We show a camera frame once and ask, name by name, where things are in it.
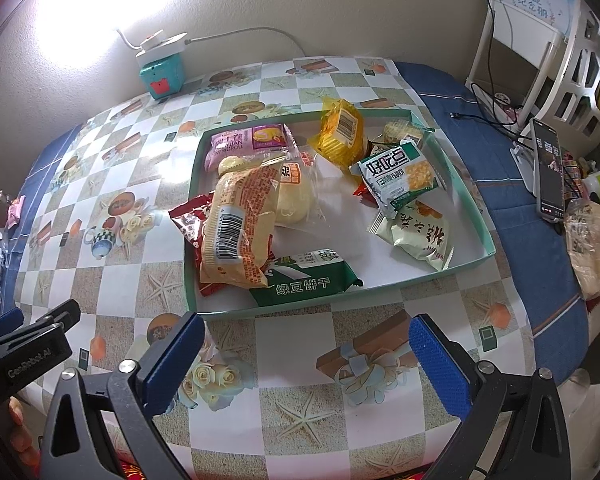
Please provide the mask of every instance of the table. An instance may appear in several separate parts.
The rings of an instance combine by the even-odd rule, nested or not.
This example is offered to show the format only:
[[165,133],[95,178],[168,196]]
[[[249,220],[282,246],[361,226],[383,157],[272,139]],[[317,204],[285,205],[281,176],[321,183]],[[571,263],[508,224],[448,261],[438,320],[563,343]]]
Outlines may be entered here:
[[[144,94],[86,123],[37,209],[16,279],[14,300],[26,322],[67,298],[82,310],[67,334],[72,357],[27,389],[30,402],[48,409],[60,372],[77,366],[80,349],[92,351],[83,373],[112,370],[123,358],[142,355],[184,313],[184,239],[166,212],[188,199],[202,133],[319,110],[325,96],[409,109],[437,127],[392,61],[346,57],[234,68],[187,82],[163,100]],[[436,136],[480,206],[453,145],[442,130]],[[90,229],[106,221],[117,233],[114,243]],[[497,232],[491,234],[497,241]],[[409,316],[420,312],[474,359],[490,359],[510,373],[534,371],[525,307],[499,251],[475,269],[347,303],[210,320],[205,347],[170,413],[155,417],[155,425],[199,479],[220,470],[228,478],[382,478],[432,462],[459,422],[446,414],[416,362],[396,354],[385,367],[395,377],[390,384],[353,377],[366,396],[346,393],[350,381],[336,384],[316,363],[333,351],[350,358],[361,335],[379,353],[394,352],[395,340],[386,334],[404,330],[406,338]],[[497,348],[483,346],[485,326],[493,327]],[[366,356],[367,365],[377,365],[377,357]],[[222,383],[227,370],[233,381]],[[114,428],[114,418],[107,424]],[[112,432],[124,453],[121,435]]]

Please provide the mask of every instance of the blue gripper pad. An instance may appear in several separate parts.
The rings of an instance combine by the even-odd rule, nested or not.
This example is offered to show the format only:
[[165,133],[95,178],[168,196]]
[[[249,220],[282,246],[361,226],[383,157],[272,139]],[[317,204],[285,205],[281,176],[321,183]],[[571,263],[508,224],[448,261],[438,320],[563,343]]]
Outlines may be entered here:
[[24,314],[19,308],[12,308],[0,316],[0,337],[19,328],[24,322]]
[[[167,410],[204,341],[205,322],[200,316],[194,314],[182,327],[176,339],[166,349],[152,373],[144,381],[142,388],[144,416],[161,415]],[[152,344],[147,354],[159,343]]]
[[464,421],[471,410],[469,383],[438,338],[417,316],[409,325],[409,344],[447,413]]

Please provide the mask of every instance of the teal container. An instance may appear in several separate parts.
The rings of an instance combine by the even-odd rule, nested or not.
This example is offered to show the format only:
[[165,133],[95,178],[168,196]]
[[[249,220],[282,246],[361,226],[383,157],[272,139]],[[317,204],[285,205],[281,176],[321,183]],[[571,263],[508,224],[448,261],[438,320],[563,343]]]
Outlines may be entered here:
[[179,92],[184,83],[180,54],[147,63],[140,69],[140,79],[154,99]]

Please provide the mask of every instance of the human hand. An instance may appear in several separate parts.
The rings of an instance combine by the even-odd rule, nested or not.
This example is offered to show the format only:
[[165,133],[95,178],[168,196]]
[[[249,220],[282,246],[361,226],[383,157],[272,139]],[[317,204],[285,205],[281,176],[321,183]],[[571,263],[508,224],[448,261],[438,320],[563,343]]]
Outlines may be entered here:
[[24,426],[22,404],[15,397],[9,400],[9,413],[16,427],[11,431],[10,441],[13,449],[18,453],[20,461],[29,467],[36,467],[40,462],[40,453],[33,449],[31,435]]

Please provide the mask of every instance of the phone screen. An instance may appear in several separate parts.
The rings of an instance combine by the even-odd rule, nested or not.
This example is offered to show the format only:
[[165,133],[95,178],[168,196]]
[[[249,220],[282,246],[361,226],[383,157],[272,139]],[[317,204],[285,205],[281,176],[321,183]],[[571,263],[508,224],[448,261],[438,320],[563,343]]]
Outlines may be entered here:
[[538,148],[540,209],[556,218],[564,214],[562,160],[558,136],[544,124],[534,121]]

